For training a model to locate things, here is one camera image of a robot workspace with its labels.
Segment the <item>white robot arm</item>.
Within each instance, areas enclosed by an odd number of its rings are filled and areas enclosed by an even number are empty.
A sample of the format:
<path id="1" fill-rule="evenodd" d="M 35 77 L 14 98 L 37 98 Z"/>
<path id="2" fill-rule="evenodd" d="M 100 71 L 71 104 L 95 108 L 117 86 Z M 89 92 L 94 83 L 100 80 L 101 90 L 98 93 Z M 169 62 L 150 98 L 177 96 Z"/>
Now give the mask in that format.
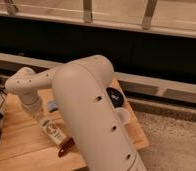
<path id="1" fill-rule="evenodd" d="M 29 113 L 41 108 L 40 89 L 50 87 L 59 112 L 90 171 L 147 171 L 119 118 L 106 88 L 114 68 L 94 55 L 41 73 L 24 67 L 5 87 Z"/>

